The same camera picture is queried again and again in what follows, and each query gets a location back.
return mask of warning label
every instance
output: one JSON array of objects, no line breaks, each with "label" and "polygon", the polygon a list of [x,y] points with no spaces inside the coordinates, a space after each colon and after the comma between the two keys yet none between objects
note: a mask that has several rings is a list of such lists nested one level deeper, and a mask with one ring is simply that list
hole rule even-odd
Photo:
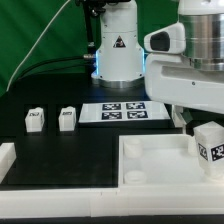
[{"label": "warning label", "polygon": [[117,38],[116,43],[114,44],[114,48],[126,48],[124,41],[122,40],[121,36]]}]

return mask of white cube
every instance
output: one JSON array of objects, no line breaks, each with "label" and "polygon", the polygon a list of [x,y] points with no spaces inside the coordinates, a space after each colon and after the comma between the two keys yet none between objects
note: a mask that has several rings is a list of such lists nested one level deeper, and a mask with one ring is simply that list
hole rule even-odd
[{"label": "white cube", "polygon": [[29,110],[25,122],[27,132],[41,132],[44,126],[44,110],[40,107]]},{"label": "white cube", "polygon": [[74,131],[76,124],[76,110],[74,107],[62,108],[59,120],[60,131]]},{"label": "white cube", "polygon": [[200,166],[214,178],[224,177],[224,128],[209,122],[194,128]]}]

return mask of cable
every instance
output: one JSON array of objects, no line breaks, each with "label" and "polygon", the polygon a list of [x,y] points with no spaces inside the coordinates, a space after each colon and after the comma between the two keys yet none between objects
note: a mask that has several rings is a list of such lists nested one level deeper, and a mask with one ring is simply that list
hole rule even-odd
[{"label": "cable", "polygon": [[28,54],[26,55],[26,57],[22,60],[22,62],[18,65],[18,67],[16,68],[16,70],[14,71],[14,73],[12,74],[9,82],[8,82],[8,86],[6,91],[9,91],[9,88],[12,84],[12,81],[14,79],[14,77],[16,76],[18,70],[23,66],[23,64],[26,62],[26,60],[29,58],[29,56],[32,54],[33,50],[35,49],[35,47],[38,45],[38,43],[40,42],[40,40],[42,39],[42,37],[44,36],[44,34],[47,32],[48,28],[51,26],[51,24],[54,22],[54,20],[58,17],[58,15],[62,12],[62,10],[67,6],[67,4],[70,2],[71,0],[68,0],[64,3],[64,5],[62,5],[62,7],[58,10],[58,12],[55,14],[55,16],[51,19],[51,21],[48,23],[48,25],[46,26],[46,28],[44,29],[44,31],[41,33],[41,35],[39,36],[39,38],[37,39],[37,41],[35,42],[35,44],[33,45],[33,47],[30,49],[30,51],[28,52]]},{"label": "cable", "polygon": [[18,79],[18,81],[23,79],[23,78],[26,78],[28,76],[39,75],[39,74],[43,74],[43,73],[47,73],[47,72],[54,72],[54,71],[59,71],[59,70],[64,70],[64,69],[69,69],[69,68],[82,67],[82,66],[93,66],[93,64],[88,64],[88,63],[86,63],[86,64],[77,64],[77,65],[71,65],[71,66],[62,67],[62,68],[49,69],[49,70],[45,70],[45,71],[41,71],[41,72],[37,72],[37,73],[32,73],[32,74],[29,74],[27,76],[20,77]]},{"label": "cable", "polygon": [[23,70],[18,78],[24,77],[28,72],[34,70],[35,68],[41,67],[43,65],[52,64],[52,63],[56,63],[56,62],[73,61],[73,60],[79,60],[79,59],[83,59],[83,57],[82,56],[74,56],[74,57],[56,58],[56,59],[41,61],[41,62],[31,65],[30,67]]}]

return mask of blue light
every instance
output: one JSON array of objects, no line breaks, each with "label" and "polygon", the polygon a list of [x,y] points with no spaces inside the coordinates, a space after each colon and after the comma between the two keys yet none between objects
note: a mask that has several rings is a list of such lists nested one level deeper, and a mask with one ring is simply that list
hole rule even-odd
[{"label": "blue light", "polygon": [[96,75],[99,75],[99,54],[96,52]]},{"label": "blue light", "polygon": [[142,65],[143,65],[143,73],[145,74],[145,50],[142,50]]}]

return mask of green screen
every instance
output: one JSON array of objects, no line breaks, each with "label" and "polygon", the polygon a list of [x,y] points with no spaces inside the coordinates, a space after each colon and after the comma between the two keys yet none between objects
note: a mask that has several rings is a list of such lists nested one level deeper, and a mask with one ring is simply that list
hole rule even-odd
[{"label": "green screen", "polygon": [[[0,1],[0,95],[5,92],[16,67],[65,2],[65,0]],[[177,21],[176,2],[171,0],[137,0],[136,2],[139,43],[142,46],[145,35]],[[93,19],[92,24],[95,41],[99,46],[99,19]],[[71,1],[54,21],[20,72],[43,60],[79,56],[86,52],[87,38],[83,10],[82,7],[76,7],[75,1]],[[80,72],[80,69],[74,69],[72,72]]]}]

